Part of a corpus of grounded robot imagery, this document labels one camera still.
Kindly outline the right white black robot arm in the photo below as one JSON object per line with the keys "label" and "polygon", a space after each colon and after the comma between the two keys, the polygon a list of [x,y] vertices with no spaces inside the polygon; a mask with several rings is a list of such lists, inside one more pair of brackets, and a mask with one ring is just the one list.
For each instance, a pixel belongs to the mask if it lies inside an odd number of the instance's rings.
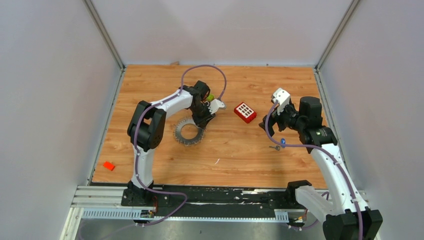
{"label": "right white black robot arm", "polygon": [[299,134],[300,144],[278,145],[306,148],[325,180],[330,201],[324,199],[306,180],[290,182],[285,195],[292,209],[304,206],[321,223],[327,240],[374,240],[383,223],[379,210],[371,209],[355,187],[340,154],[332,129],[323,124],[320,99],[304,96],[296,108],[290,96],[281,93],[271,99],[273,106],[259,126],[273,139],[273,126]]}

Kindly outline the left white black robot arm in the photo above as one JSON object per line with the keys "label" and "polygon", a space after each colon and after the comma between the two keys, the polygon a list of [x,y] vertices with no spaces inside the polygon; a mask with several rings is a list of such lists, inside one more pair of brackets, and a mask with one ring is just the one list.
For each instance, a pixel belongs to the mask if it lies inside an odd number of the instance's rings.
{"label": "left white black robot arm", "polygon": [[163,139],[167,118],[190,110],[188,123],[197,127],[197,134],[192,139],[182,138],[182,144],[195,145],[202,140],[207,124],[216,117],[206,100],[209,93],[209,86],[199,80],[194,86],[183,85],[164,99],[137,104],[127,129],[134,150],[134,171],[123,192],[122,206],[146,207],[153,202],[154,155]]}

